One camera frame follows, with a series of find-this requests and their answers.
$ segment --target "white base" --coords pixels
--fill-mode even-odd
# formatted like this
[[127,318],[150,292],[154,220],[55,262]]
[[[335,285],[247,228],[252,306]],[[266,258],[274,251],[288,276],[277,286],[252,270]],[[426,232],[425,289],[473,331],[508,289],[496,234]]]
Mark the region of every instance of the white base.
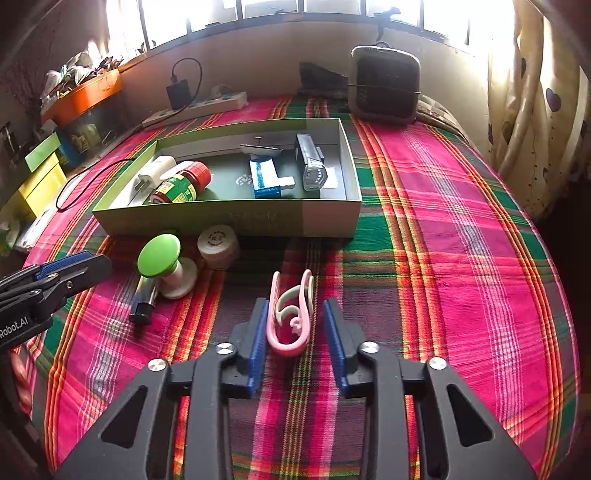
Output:
[[183,279],[180,285],[172,286],[160,279],[158,282],[158,291],[163,297],[170,300],[178,300],[189,293],[197,281],[197,265],[190,258],[181,257],[178,259],[183,267]]

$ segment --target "cloth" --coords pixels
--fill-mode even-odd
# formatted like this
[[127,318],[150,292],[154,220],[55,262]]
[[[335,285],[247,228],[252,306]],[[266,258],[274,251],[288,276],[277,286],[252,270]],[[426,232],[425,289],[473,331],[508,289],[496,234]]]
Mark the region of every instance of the cloth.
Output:
[[[268,297],[305,268],[316,278],[310,344],[297,359],[267,357],[256,400],[230,404],[236,478],[357,478],[364,407],[339,398],[322,328],[322,301],[337,298],[368,339],[408,359],[446,358],[502,422],[540,478],[570,449],[576,432],[579,368],[564,292],[540,237],[490,168],[455,135],[415,123],[404,128],[339,113],[335,100],[279,98],[243,110],[142,131],[96,167],[135,157],[164,136],[233,122],[304,116],[340,118],[363,194],[351,240],[241,238],[227,272],[208,270],[196,238],[194,292],[159,299],[137,335],[127,320],[146,238],[107,236],[91,209],[125,169],[100,176],[81,201],[56,214],[28,264],[88,249],[109,256],[108,281],[69,300],[46,333],[27,343],[34,424],[53,468],[150,359],[180,362],[227,339]],[[88,174],[70,198],[86,188]],[[184,438],[187,403],[178,438]],[[408,409],[409,423],[414,424]],[[418,478],[417,439],[410,462]],[[175,473],[183,451],[177,441]]]
[[589,80],[531,1],[501,0],[491,8],[496,15],[488,70],[491,165],[539,220],[591,158]]

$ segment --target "yellow box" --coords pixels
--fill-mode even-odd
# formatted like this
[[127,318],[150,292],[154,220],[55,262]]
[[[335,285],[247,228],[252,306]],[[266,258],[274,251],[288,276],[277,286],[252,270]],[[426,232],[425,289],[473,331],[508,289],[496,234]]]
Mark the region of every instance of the yellow box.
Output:
[[66,176],[60,167],[60,162],[56,154],[52,153],[35,169],[18,191],[33,213],[39,216],[65,183]]

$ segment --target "window sill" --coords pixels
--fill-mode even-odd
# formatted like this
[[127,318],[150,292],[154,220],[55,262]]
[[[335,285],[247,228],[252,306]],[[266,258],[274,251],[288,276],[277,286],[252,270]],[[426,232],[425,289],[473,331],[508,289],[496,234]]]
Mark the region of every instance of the window sill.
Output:
[[[262,17],[252,17],[252,18],[244,18],[241,20],[234,20],[231,22],[223,23],[223,24],[214,24],[209,27],[206,27],[202,30],[197,30],[195,32],[191,32],[190,34],[184,35],[179,38],[175,38],[174,40],[168,41],[163,43],[162,45],[158,45],[156,47],[151,48],[145,53],[141,53],[130,59],[128,62],[124,63],[123,65],[119,66],[119,71],[124,72],[130,68],[133,68],[135,65],[141,63],[142,61],[153,57],[154,55],[158,55],[165,51],[171,50],[172,48],[178,47],[185,43],[192,42],[194,40],[199,40],[200,38],[210,37],[212,35],[218,35],[221,33],[226,33],[232,30],[240,30],[241,28],[249,28],[249,27],[260,27],[262,25],[271,25],[271,24],[280,24],[280,23],[288,23],[288,22],[304,22],[304,21],[316,21],[316,22],[340,22],[340,23],[362,23],[362,24],[369,24],[376,26],[376,36],[378,34],[378,25],[380,20],[375,17],[363,17],[361,15],[351,15],[351,14],[337,14],[337,13],[285,13],[285,14],[274,14],[274,15],[264,15]],[[469,46],[463,45],[454,45],[452,44],[448,38],[440,35],[438,33],[424,30],[419,27],[415,27],[413,25],[409,25],[402,22],[397,21],[390,21],[386,24],[385,28],[389,28],[392,30],[403,31],[413,35],[417,35],[419,37],[427,38],[429,40],[442,43],[448,45],[450,47],[456,48],[458,50],[462,50],[466,53],[472,54],[470,51]]]

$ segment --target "power adapter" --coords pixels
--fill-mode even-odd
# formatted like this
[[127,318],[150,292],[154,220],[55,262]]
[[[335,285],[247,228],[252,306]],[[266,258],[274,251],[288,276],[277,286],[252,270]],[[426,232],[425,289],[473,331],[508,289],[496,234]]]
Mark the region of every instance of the power adapter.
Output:
[[179,82],[173,75],[172,81],[172,84],[166,87],[166,93],[168,93],[168,101],[172,110],[179,110],[190,104],[193,97],[187,80]]

